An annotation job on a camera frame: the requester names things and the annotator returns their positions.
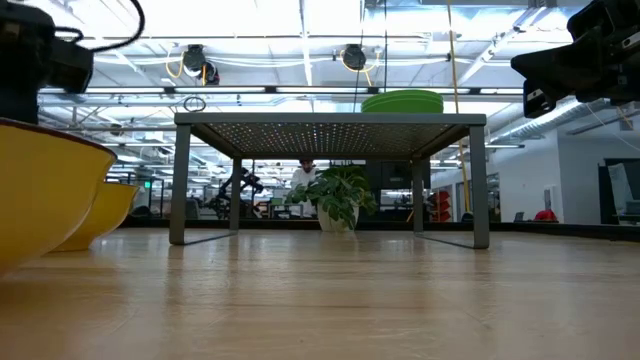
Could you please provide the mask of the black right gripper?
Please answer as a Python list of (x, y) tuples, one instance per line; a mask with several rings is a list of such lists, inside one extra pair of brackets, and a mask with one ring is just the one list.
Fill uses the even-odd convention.
[(526, 79), (526, 118), (553, 111), (553, 97), (570, 94), (581, 101), (640, 101), (640, 0), (592, 0), (569, 19), (569, 32), (572, 44), (511, 59)]

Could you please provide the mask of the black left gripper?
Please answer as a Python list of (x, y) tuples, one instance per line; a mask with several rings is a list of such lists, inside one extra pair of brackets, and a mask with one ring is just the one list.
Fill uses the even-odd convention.
[[(45, 86), (54, 30), (43, 10), (0, 2), (0, 89), (25, 92)], [(37, 94), (0, 91), (0, 117), (38, 124)]]

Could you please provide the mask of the yellow blue-patterned bowl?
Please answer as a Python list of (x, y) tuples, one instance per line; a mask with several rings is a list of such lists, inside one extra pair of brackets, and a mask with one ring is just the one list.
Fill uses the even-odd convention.
[(67, 240), (116, 160), (91, 141), (0, 118), (0, 276)]
[(88, 250), (95, 239), (111, 233), (125, 220), (137, 192), (134, 185), (101, 184), (83, 223), (53, 252)]

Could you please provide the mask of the red storage bins stack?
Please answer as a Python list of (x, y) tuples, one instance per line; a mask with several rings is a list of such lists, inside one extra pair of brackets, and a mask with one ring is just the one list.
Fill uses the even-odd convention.
[(429, 220), (434, 223), (452, 221), (451, 196), (448, 191), (437, 191), (427, 197), (426, 205)]

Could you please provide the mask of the grey perforated metal riser shelf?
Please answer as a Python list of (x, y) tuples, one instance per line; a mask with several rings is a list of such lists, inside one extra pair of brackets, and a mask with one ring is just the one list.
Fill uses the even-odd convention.
[(179, 113), (169, 241), (185, 246), (186, 189), (190, 140), (197, 137), (232, 161), (229, 233), (240, 228), (240, 179), (245, 159), (399, 160), (412, 169), (413, 232), (424, 235), (422, 192), (424, 162), (467, 138), (473, 195), (473, 241), (490, 245), (487, 171), (482, 114), (403, 113)]

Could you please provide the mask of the green potted plant white pot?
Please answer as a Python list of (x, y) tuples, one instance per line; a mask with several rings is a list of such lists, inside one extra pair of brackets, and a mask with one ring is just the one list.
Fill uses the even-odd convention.
[(310, 203), (325, 232), (354, 231), (361, 209), (369, 215), (378, 210), (365, 169), (359, 165), (319, 171), (307, 185), (293, 187), (287, 195), (287, 202)]

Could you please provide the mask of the person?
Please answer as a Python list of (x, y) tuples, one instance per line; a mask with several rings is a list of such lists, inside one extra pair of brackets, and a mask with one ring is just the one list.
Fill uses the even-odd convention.
[[(292, 190), (295, 190), (298, 186), (308, 186), (316, 177), (316, 168), (312, 159), (301, 159), (299, 163), (300, 167), (292, 175)], [(310, 201), (302, 203), (301, 206), (293, 206), (291, 208), (292, 218), (314, 218), (315, 216), (316, 210)]]

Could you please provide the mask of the black aluminium rig frame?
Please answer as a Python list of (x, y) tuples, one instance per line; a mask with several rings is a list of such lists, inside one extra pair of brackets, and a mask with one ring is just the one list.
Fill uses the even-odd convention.
[[(241, 219), (240, 229), (250, 230), (320, 230), (312, 220), (258, 220)], [(169, 228), (168, 219), (135, 218), (128, 216), (119, 228)], [(227, 220), (186, 220), (186, 228), (228, 229)], [(471, 223), (424, 223), (425, 231), (471, 231)], [(555, 236), (603, 239), (640, 243), (640, 227), (614, 225), (571, 225), (545, 222), (490, 223), (492, 232), (522, 232)], [(359, 231), (409, 231), (411, 223), (399, 221), (364, 221), (356, 226)]]

